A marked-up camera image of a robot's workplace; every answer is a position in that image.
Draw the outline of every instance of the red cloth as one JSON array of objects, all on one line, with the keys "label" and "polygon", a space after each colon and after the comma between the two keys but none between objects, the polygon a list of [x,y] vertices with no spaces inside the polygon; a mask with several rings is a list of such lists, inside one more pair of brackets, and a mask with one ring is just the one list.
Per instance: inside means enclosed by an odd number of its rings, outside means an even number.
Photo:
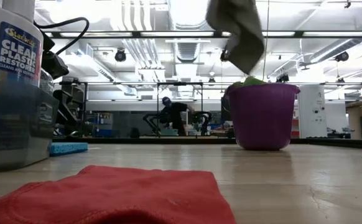
[{"label": "red cloth", "polygon": [[214,175],[88,166],[0,198],[0,224],[234,224]]}]

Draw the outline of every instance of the white bottle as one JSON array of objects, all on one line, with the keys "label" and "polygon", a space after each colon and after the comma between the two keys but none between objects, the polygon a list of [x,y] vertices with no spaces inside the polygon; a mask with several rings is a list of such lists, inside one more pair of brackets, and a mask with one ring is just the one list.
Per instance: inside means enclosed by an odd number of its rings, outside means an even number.
[{"label": "white bottle", "polygon": [[0,81],[39,86],[43,35],[33,25],[35,0],[3,0],[0,8]]}]

